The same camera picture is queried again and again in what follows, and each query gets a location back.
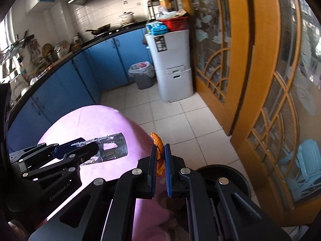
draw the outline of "pink tablecloth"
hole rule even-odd
[[[82,186],[56,211],[96,178],[106,181],[119,178],[124,172],[137,167],[137,161],[149,156],[152,138],[139,125],[125,118],[113,108],[96,105],[77,109],[60,118],[40,139],[39,143],[60,145],[79,137],[89,140],[122,132],[128,146],[128,155],[119,159],[84,165],[80,168]],[[133,240],[162,241],[166,232],[159,226],[170,218],[170,212],[158,203],[158,196],[166,190],[165,178],[157,180],[156,195],[152,200],[136,201]]]

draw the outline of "frying pan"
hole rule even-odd
[[[110,24],[104,25],[102,27],[99,27],[96,30],[86,30],[86,32],[91,32],[93,35],[99,35],[101,33],[107,32],[110,28]]]

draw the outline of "bottle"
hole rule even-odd
[[[163,10],[171,9],[170,0],[159,0],[159,5],[163,8]]]

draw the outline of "black countertop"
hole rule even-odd
[[[102,34],[102,35],[100,35],[98,37],[93,38],[92,40],[90,40],[88,42],[85,42],[81,49],[73,52],[68,57],[64,58],[61,62],[59,62],[57,65],[55,65],[52,69],[50,69],[47,73],[45,73],[41,78],[39,78],[30,87],[30,89],[27,90],[27,92],[22,97],[20,97],[20,99],[18,100],[17,104],[11,110],[10,117],[9,117],[8,129],[12,125],[14,119],[16,118],[18,113],[21,111],[23,106],[33,96],[33,94],[37,91],[37,89],[42,84],[44,84],[44,82],[52,74],[54,74],[61,66],[63,66],[66,62],[70,61],[73,57],[75,57],[79,53],[83,52],[84,50],[86,50],[86,49],[88,49],[88,48],[90,48],[90,47],[92,47],[92,46],[94,46],[94,45],[96,45],[98,43],[101,43],[101,42],[106,41],[106,40],[108,40],[110,38],[116,37],[118,35],[121,35],[121,34],[124,34],[124,33],[127,33],[127,32],[131,32],[131,31],[134,31],[134,30],[145,28],[145,25],[146,25],[146,21],[135,23],[135,24],[129,25],[127,27],[124,27],[124,28],[120,29],[119,31],[111,30],[111,31],[107,32],[106,34]]]

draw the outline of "white pot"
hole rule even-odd
[[[119,16],[119,23],[120,25],[129,24],[135,21],[133,16],[133,12],[124,12],[122,15]]]

